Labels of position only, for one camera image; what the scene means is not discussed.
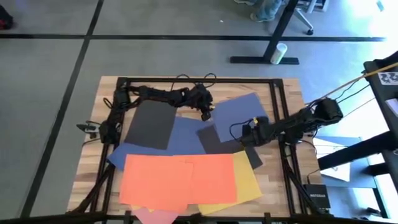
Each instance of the white cup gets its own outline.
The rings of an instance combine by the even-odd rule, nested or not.
[[[286,51],[287,51],[286,44],[282,44],[282,43],[277,44],[275,52],[274,52],[274,54],[271,57],[271,63],[273,63],[274,65],[279,64],[279,62],[284,57]]]

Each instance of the wooden table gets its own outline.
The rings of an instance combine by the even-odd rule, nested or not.
[[[117,77],[102,77],[98,91],[95,98],[93,112],[90,120],[102,122],[108,114],[109,108],[103,103],[103,98],[113,98],[113,91],[116,87]],[[304,107],[302,94],[300,91],[299,81],[296,79],[283,79],[285,95],[289,108],[289,114],[297,112],[299,109]],[[140,85],[147,85],[158,89],[170,90],[171,83],[139,83]],[[189,83],[176,83],[174,88],[182,88],[192,84]],[[274,112],[272,109],[271,95],[269,85],[264,83],[217,83],[209,90],[214,98],[214,103],[222,100],[235,98],[237,96],[245,95],[248,93],[256,92],[261,103],[270,117],[270,120],[274,122]],[[279,106],[280,117],[283,118],[282,114],[282,103],[280,102],[280,96],[277,93],[277,101]],[[135,109],[129,110],[124,119],[124,127],[122,134],[122,141],[126,135],[129,124],[131,123]],[[177,110],[177,116],[183,116],[187,118],[200,119],[200,112],[191,108],[183,107]],[[79,203],[86,197],[88,192],[94,186],[98,171],[98,164],[100,161],[102,151],[102,144],[99,141],[87,144],[83,147],[81,157],[76,172],[75,181],[73,183],[73,189],[68,204],[68,210],[71,210],[79,205]],[[262,147],[257,147],[256,151],[260,155],[264,165],[257,168],[254,173],[259,182],[262,193],[264,194],[261,198],[250,202],[242,203],[222,211],[218,211],[210,214],[209,216],[215,217],[263,217],[264,212],[269,212],[272,217],[289,217],[289,210],[287,206],[286,190],[284,183],[284,176],[282,172],[282,163],[280,159],[279,146],[277,141],[272,141]],[[306,183],[307,175],[317,169],[319,169],[317,157],[313,147],[309,144],[302,143],[297,146],[297,157],[298,163],[302,175],[302,182]],[[119,186],[121,183],[122,172],[116,171],[113,186],[111,200],[109,202],[108,214],[110,215],[124,215],[126,210],[130,210],[129,206],[122,205],[119,203]],[[316,172],[310,176],[312,184],[321,184],[322,179],[320,173]],[[294,185],[292,185],[296,211],[299,211],[299,203],[297,192]],[[100,195],[98,210],[101,209],[103,198]],[[197,213],[198,208],[196,205],[190,205],[185,214],[191,215]]]

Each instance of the yellow paper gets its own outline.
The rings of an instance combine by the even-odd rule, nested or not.
[[[237,202],[198,205],[202,215],[217,212],[234,205],[254,200],[262,196],[256,176],[250,166],[245,151],[234,153],[234,173],[236,183]]]
[[[131,209],[134,211],[134,210],[138,210],[138,209],[140,209],[141,207],[140,206],[137,206],[137,205],[131,205]],[[149,212],[153,212],[154,211],[154,209],[149,209],[148,208],[148,211]]]

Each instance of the black box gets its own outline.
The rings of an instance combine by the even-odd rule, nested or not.
[[[314,204],[319,209],[328,213],[330,209],[330,203],[326,186],[320,184],[305,184],[304,187]]]

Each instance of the person's leg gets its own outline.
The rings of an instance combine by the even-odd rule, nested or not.
[[[281,4],[282,0],[262,0],[260,8],[250,18],[256,22],[273,21]]]
[[[253,6],[257,2],[257,0],[234,0],[234,2],[236,2],[238,4],[245,3],[248,6]]]

